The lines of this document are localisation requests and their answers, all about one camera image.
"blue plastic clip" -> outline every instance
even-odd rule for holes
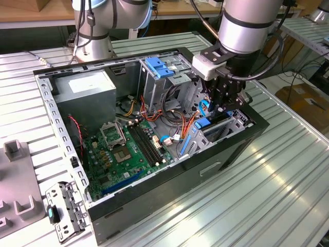
[[[173,71],[168,69],[166,64],[159,58],[146,58],[145,62],[158,78],[165,78],[175,74]]]

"connector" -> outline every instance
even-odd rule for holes
[[[170,140],[170,138],[167,138],[163,141],[163,144],[166,145],[166,146],[170,146],[173,144],[173,142]]]

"metal workbench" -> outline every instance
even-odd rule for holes
[[[192,33],[113,43],[119,56],[207,45]],[[36,53],[54,65],[71,57],[66,48]],[[70,176],[32,75],[38,68],[31,55],[0,55],[0,140],[28,142],[44,196]],[[103,246],[316,246],[329,229],[329,142],[256,81],[247,92],[270,123],[265,133],[234,165]],[[60,246],[48,218],[0,240],[0,246],[23,245]],[[90,226],[64,246],[96,246]]]
[[[327,54],[329,58],[329,46],[322,42],[323,38],[329,36],[329,24],[317,24],[305,17],[286,19],[281,30],[300,41],[319,55]]]

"sticker label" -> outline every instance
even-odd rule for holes
[[[86,90],[95,89],[103,85],[103,75],[93,75],[79,79],[70,80],[68,83],[73,93],[79,93]]]
[[[312,98],[307,98],[307,99],[305,99],[305,100],[306,100],[306,102],[309,103],[309,104],[313,104],[313,102],[316,103],[316,101],[313,100]]]
[[[168,67],[168,69],[174,70],[174,69],[177,69],[177,67],[175,65],[173,65],[173,66]]]
[[[305,91],[301,88],[296,88],[295,91],[298,93],[298,94],[305,94]]]

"red wire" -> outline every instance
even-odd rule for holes
[[[71,119],[77,126],[78,131],[79,131],[79,138],[80,138],[80,146],[81,146],[81,157],[83,156],[83,147],[82,147],[82,134],[81,134],[81,130],[80,130],[80,126],[78,124],[78,122],[71,116],[68,117],[69,119]]]

